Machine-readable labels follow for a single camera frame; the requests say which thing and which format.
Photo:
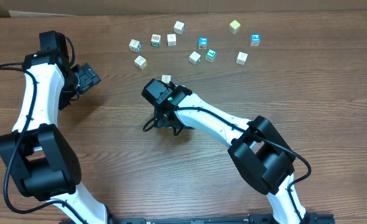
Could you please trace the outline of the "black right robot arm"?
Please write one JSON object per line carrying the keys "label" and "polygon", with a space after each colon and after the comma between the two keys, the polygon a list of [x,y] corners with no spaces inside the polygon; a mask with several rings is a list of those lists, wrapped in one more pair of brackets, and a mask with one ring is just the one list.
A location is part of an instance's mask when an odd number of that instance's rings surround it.
{"label": "black right robot arm", "polygon": [[222,142],[244,181],[267,196],[276,222],[306,223],[306,209],[294,188],[293,163],[300,155],[291,150],[268,119],[232,116],[183,86],[157,84],[143,92],[150,96],[156,119],[168,116],[181,128],[199,129]]}

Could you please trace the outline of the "green L wooden block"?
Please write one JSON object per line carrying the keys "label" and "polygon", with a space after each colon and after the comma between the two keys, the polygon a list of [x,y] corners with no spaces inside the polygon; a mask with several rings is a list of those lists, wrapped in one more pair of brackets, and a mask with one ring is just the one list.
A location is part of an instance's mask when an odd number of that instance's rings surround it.
{"label": "green L wooden block", "polygon": [[214,62],[215,58],[216,58],[217,52],[215,50],[212,49],[208,49],[206,55],[205,55],[205,60],[209,61],[209,62]]}

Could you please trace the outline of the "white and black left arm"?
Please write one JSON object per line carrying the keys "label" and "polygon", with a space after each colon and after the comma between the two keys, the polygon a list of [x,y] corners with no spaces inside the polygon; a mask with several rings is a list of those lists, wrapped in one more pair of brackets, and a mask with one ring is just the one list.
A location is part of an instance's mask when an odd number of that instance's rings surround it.
{"label": "white and black left arm", "polygon": [[55,205],[73,223],[112,223],[107,206],[82,183],[78,157],[58,129],[59,110],[100,82],[88,64],[74,62],[75,54],[46,50],[26,55],[21,63],[0,64],[0,70],[26,78],[20,115],[11,133],[0,136],[3,197],[15,213]]}

